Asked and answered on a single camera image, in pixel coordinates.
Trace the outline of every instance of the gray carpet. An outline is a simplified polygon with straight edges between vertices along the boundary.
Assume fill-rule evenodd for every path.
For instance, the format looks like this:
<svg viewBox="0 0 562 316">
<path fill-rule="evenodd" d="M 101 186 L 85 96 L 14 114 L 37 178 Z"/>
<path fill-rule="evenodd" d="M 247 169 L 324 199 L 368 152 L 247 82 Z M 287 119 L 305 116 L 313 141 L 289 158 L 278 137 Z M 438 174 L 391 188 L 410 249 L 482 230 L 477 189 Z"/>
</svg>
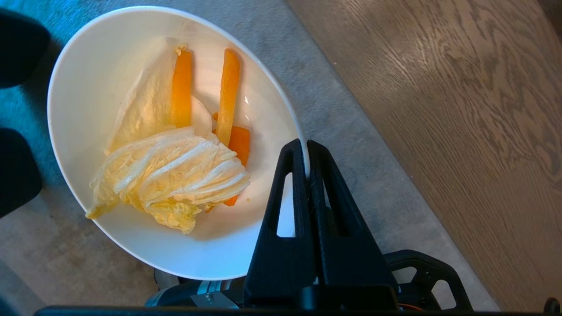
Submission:
<svg viewBox="0 0 562 316">
<path fill-rule="evenodd" d="M 0 127 L 14 128 L 28 140 L 48 187 L 38 201 L 0 220 L 1 238 L 12 241 L 0 241 L 0 279 L 9 279 L 20 289 L 13 292 L 0 286 L 4 301 L 29 314 L 45 304 L 138 305 L 155 290 L 148 267 L 82 218 L 56 164 L 46 121 L 50 69 L 64 43 L 92 18 L 140 4 L 191 12 L 240 39 L 277 75 L 306 137 L 332 151 L 381 250 L 415 249 L 449 263 L 459 272 L 476 309 L 497 309 L 409 176 L 281 0 L 0 0 L 0 6 L 39 20 L 53 36 L 33 77 L 20 87 L 0 90 Z M 90 276 L 96 273 L 104 277 Z"/>
</svg>

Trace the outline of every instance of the bowl rim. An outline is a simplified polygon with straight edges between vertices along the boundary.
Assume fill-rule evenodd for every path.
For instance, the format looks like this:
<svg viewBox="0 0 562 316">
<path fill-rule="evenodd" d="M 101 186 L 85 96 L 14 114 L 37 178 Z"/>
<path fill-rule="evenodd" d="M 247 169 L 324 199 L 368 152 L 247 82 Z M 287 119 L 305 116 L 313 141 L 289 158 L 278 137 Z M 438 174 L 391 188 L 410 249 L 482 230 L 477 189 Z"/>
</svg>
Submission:
<svg viewBox="0 0 562 316">
<path fill-rule="evenodd" d="M 183 18 L 188 19 L 188 20 L 192 20 L 196 23 L 199 23 L 203 26 L 206 26 L 206 27 L 212 29 L 213 31 L 219 33 L 221 36 L 225 37 L 228 41 L 233 43 L 236 46 L 237 49 L 240 49 L 241 51 L 243 51 L 255 63 L 257 63 L 259 65 L 261 71 L 263 71 L 266 74 L 266 76 L 273 83 L 273 85 L 275 86 L 275 88 L 277 89 L 279 94 L 281 95 L 281 98 L 283 99 L 283 102 L 285 103 L 285 106 L 287 107 L 287 110 L 289 111 L 289 114 L 291 115 L 291 118 L 293 119 L 293 122 L 294 122 L 296 130 L 297 130 L 298 139 L 301 141 L 301 147 L 302 147 L 304 165 L 305 165 L 305 174 L 306 174 L 307 178 L 310 176 L 310 159 L 309 159 L 308 148 L 306 146 L 306 139 L 305 139 L 304 134 L 302 132 L 300 122 L 297 119 L 297 115 L 294 111 L 294 108 L 293 108 L 289 98 L 287 97 L 285 91 L 283 90 L 283 88 L 281 87 L 279 82 L 277 81 L 277 78 L 275 77 L 275 75 L 261 62 L 261 60 L 256 55 L 254 55 L 254 53 L 249 48 L 247 48 L 244 44 L 242 44 L 242 42 L 237 40 L 234 36 L 232 36 L 230 33 L 226 32 L 222 28 L 220 28 L 220 27 L 216 26 L 215 24 L 203 19 L 202 17 L 199 17 L 197 15 L 194 15 L 194 14 L 186 12 L 186 11 L 182 11 L 182 10 L 174 9 L 174 8 L 168 8 L 168 7 L 161 7 L 161 6 L 125 7 L 125 8 L 120 8 L 120 9 L 117 9 L 117 10 L 112 10 L 110 12 L 106 12 L 106 13 L 94 18 L 93 20 L 89 21 L 84 26 L 82 26 L 70 38 L 70 40 L 65 44 L 64 48 L 62 49 L 61 53 L 59 54 L 59 56 L 57 58 L 55 66 L 53 67 L 51 79 L 49 80 L 49 88 L 48 88 L 48 93 L 47 93 L 47 122 L 48 122 L 47 125 L 48 125 L 48 129 L 49 129 L 49 138 L 51 140 L 51 146 L 53 147 L 53 152 L 55 154 L 55 158 L 57 160 L 58 167 L 61 170 L 62 176 L 63 176 L 66 184 L 68 185 L 70 191 L 72 192 L 72 195 L 78 201 L 78 203 L 80 204 L 80 206 L 82 207 L 83 210 L 86 210 L 86 207 L 82 204 L 82 201 L 80 201 L 77 198 L 74 187 L 69 182 L 68 177 L 67 177 L 65 171 L 63 170 L 63 168 L 61 166 L 61 160 L 59 158 L 57 147 L 55 145 L 55 140 L 53 139 L 53 131 L 52 131 L 52 123 L 51 123 L 51 117 L 52 117 L 52 106 L 51 106 L 52 100 L 51 99 L 52 99 L 52 92 L 53 92 L 53 84 L 57 80 L 59 68 L 61 67 L 62 61 L 65 59 L 66 54 L 68 53 L 68 51 L 71 49 L 71 47 L 74 45 L 74 43 L 77 41 L 78 38 L 80 38 L 86 31 L 91 29 L 93 26 L 95 26 L 97 24 L 100 24 L 100 23 L 104 22 L 105 20 L 108 20 L 108 19 L 110 19 L 112 17 L 115 17 L 115 16 L 119 16 L 119 15 L 123 15 L 123 14 L 127 14 L 127 13 L 132 13 L 132 12 L 160 12 L 160 13 L 167 13 L 167 14 L 183 17 Z M 109 237 L 114 243 L 119 245 L 119 247 L 121 247 L 123 250 L 128 252 L 133 257 L 137 258 L 138 260 L 140 260 L 140 261 L 142 261 L 142 262 L 144 262 L 144 263 L 146 263 L 146 264 L 148 264 L 148 265 L 150 265 L 150 266 L 152 266 L 156 269 L 159 269 L 159 270 L 164 271 L 166 273 L 170 273 L 172 275 L 176 275 L 176 273 L 174 273 L 172 271 L 169 271 L 169 270 L 167 270 L 163 267 L 160 267 L 158 265 L 154 265 L 154 263 L 149 263 L 146 260 L 144 260 L 143 258 L 140 258 L 135 253 L 131 252 L 123 244 L 121 244 L 119 241 L 115 240 L 111 236 L 111 234 L 106 232 L 106 230 L 98 224 L 97 220 L 93 220 L 93 221 L 97 225 L 97 227 L 101 231 L 103 231 L 103 233 L 107 237 Z M 240 274 L 240 275 L 230 276 L 226 279 L 239 278 L 239 277 L 245 276 L 246 274 L 247 274 L 247 272 L 243 273 L 243 274 Z M 219 280 L 225 279 L 225 278 L 222 278 L 222 277 L 221 278 L 205 278 L 205 277 L 196 277 L 196 276 L 188 276 L 188 275 L 181 275 L 181 277 L 190 278 L 190 279 L 198 279 L 198 280 L 202 280 L 202 281 L 219 281 Z"/>
</svg>

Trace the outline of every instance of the carrot stick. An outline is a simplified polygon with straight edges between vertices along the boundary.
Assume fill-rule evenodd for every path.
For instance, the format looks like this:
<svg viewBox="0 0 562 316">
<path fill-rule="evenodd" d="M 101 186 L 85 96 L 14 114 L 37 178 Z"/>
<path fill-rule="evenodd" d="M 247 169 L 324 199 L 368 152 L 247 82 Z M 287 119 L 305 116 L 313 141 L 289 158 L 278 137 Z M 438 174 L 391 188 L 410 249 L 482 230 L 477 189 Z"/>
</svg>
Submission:
<svg viewBox="0 0 562 316">
<path fill-rule="evenodd" d="M 171 122 L 177 128 L 191 124 L 191 52 L 181 50 L 172 79 Z"/>
<path fill-rule="evenodd" d="M 224 50 L 223 77 L 220 82 L 219 117 L 216 123 L 216 135 L 225 146 L 230 142 L 234 107 L 240 80 L 240 62 L 232 49 Z"/>
<path fill-rule="evenodd" d="M 230 135 L 230 144 L 228 144 L 228 148 L 236 152 L 237 157 L 245 167 L 250 156 L 250 131 L 237 126 L 232 127 L 232 134 Z M 237 199 L 238 196 L 233 196 L 230 200 L 224 202 L 224 204 L 226 206 L 233 206 Z"/>
</svg>

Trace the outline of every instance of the white bowl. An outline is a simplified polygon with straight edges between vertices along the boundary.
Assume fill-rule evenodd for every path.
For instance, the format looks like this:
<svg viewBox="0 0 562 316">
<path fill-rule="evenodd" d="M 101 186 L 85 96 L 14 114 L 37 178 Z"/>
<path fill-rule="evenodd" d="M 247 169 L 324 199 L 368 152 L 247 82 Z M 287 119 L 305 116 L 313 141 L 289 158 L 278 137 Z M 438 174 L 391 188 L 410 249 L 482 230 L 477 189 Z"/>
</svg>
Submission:
<svg viewBox="0 0 562 316">
<path fill-rule="evenodd" d="M 251 129 L 247 166 L 251 184 L 234 207 L 221 205 L 197 215 L 196 228 L 188 236 L 126 205 L 95 223 L 133 256 L 176 276 L 206 280 L 244 276 L 279 151 L 299 138 L 307 174 L 309 161 L 293 108 L 279 83 L 248 48 L 212 23 L 170 8 L 131 7 L 104 14 L 82 27 L 62 50 L 49 85 L 49 133 L 58 165 L 82 208 L 89 208 L 93 200 L 88 183 L 105 158 L 103 150 L 117 110 L 166 38 L 187 42 L 193 51 L 194 94 L 211 113 L 218 109 L 224 49 L 238 52 L 242 76 L 235 124 Z M 291 235 L 290 182 L 285 187 L 289 194 L 284 194 L 279 230 Z"/>
</svg>

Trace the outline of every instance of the wooden floor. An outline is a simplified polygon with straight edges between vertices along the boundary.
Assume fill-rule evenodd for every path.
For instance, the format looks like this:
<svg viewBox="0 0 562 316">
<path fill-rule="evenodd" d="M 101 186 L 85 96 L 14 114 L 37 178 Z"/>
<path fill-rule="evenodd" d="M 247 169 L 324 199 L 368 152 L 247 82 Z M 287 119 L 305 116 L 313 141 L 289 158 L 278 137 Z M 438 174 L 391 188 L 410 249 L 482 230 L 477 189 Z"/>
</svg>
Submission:
<svg viewBox="0 0 562 316">
<path fill-rule="evenodd" d="M 540 4 L 288 3 L 500 306 L 562 299 L 562 49 Z"/>
</svg>

